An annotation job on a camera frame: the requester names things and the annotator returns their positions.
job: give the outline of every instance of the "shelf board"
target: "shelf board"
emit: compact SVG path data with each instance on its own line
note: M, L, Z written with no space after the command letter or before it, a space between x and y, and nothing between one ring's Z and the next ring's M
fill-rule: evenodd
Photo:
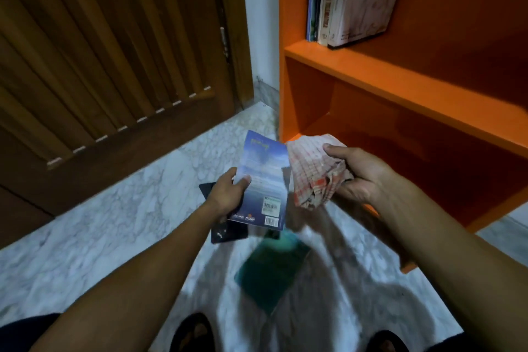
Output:
M285 55L344 82L528 158L528 112L521 106L363 55L305 40Z

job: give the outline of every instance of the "white marble floor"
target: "white marble floor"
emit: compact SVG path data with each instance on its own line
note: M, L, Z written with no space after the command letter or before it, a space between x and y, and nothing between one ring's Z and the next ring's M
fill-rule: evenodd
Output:
M237 164L247 130L275 138L276 128L276 113L258 103L1 250L0 326L65 310L197 208L198 184ZM418 269L402 275L390 249L333 203L327 212L324 231L300 230L313 250L270 318L233 280L260 238L207 241L152 350L168 350L195 311L208 315L224 351L349 352L384 328L420 351L461 331ZM528 264L527 228L506 217L481 235Z

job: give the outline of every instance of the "person's right arm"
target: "person's right arm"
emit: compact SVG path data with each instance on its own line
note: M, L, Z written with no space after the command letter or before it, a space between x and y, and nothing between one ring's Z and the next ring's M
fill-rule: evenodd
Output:
M356 178L339 194L371 204L451 313L489 350L528 350L528 269L467 232L412 182L359 149L325 146Z

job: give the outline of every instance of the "barcode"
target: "barcode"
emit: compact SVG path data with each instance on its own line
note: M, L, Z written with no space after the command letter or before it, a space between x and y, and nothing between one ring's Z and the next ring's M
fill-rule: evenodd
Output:
M271 197L271 196L265 196L264 201L262 202L262 214L263 215L270 215L274 217L279 217L279 213L281 212L281 200Z
M273 227L278 227L279 226L279 219L278 218L274 218L274 217L266 216L266 218L264 219L264 225L270 225L270 226L273 226Z

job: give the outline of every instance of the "metal hinge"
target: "metal hinge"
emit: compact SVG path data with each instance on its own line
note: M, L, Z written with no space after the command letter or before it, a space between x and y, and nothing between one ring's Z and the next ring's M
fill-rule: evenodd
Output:
M226 34L225 30L226 29L224 27L220 27L220 34L222 35L222 43L224 44L224 55L226 56L225 58L229 60L228 38L225 35Z

